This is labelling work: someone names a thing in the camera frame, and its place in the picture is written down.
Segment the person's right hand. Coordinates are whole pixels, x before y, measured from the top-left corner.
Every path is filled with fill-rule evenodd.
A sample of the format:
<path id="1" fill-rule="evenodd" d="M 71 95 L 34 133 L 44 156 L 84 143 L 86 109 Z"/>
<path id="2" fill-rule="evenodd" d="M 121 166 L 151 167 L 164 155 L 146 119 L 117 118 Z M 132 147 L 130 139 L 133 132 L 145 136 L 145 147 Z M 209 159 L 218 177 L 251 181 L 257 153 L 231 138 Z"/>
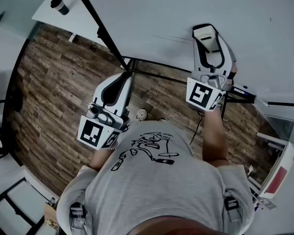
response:
<path id="1" fill-rule="evenodd" d="M 231 67 L 230 74 L 227 77 L 226 85 L 230 85 L 231 86 L 231 85 L 234 84 L 233 78 L 236 75 L 237 71 L 238 71 L 238 68 L 237 68 L 237 65 L 236 65 L 236 61 L 233 61 L 232 62 L 232 67 Z"/>

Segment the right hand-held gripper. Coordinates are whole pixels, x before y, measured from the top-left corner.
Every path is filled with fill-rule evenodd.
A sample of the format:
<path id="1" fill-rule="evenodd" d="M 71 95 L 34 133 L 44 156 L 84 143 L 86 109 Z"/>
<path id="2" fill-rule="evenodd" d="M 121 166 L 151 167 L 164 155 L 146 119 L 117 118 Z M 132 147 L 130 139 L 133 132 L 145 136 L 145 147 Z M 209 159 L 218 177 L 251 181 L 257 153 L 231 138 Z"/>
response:
<path id="1" fill-rule="evenodd" d="M 211 53 L 194 38 L 195 69 L 187 78 L 186 101 L 202 111 L 213 111 L 227 91 L 232 88 L 232 63 L 235 55 L 229 44 L 215 30 Z M 216 72 L 211 73 L 212 66 Z"/>

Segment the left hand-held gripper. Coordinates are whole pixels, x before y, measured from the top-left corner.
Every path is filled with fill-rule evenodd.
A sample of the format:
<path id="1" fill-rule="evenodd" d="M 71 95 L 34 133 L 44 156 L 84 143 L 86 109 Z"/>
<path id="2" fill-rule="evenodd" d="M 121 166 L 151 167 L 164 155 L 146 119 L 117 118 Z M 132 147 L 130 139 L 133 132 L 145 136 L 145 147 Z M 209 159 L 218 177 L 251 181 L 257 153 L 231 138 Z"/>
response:
<path id="1" fill-rule="evenodd" d="M 95 89 L 93 102 L 81 116 L 77 140 L 93 149 L 111 149 L 129 123 L 125 109 L 132 75 L 118 73 L 101 82 Z"/>

